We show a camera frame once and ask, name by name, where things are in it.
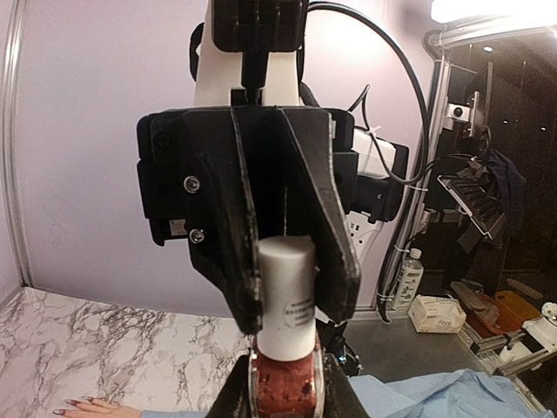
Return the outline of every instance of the light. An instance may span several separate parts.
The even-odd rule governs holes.
[[[532,26],[557,24],[555,0],[433,0],[432,19],[448,24],[478,16],[515,16]]]

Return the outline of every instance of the plastic water bottle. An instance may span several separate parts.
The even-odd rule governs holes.
[[[424,266],[419,261],[421,251],[418,248],[410,250],[410,256],[402,264],[399,274],[399,288],[391,304],[395,311],[407,311],[416,297],[418,286],[424,275]]]

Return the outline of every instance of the marble surface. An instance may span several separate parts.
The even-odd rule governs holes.
[[[232,319],[163,313],[25,288],[0,312],[0,417],[43,418],[99,395],[207,410],[247,340]]]

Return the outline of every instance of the blue cloth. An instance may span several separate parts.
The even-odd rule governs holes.
[[[371,376],[350,380],[354,392],[373,418],[554,418],[533,414],[503,377],[460,370],[407,381],[382,383]],[[145,411],[141,418],[201,418],[204,413]]]

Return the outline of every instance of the cable tie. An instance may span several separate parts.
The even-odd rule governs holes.
[[[392,296],[385,296],[384,294],[381,294],[381,293],[377,293],[377,295],[379,296],[379,299],[380,299],[382,302],[390,302],[390,301],[393,300],[393,297],[392,297]]]
[[[406,250],[405,248],[398,248],[397,246],[394,246],[394,249],[399,253],[410,253],[410,250]]]
[[[418,192],[429,192],[428,188],[423,188],[423,187],[416,187],[415,185],[410,185],[409,186],[411,189],[414,189]]]

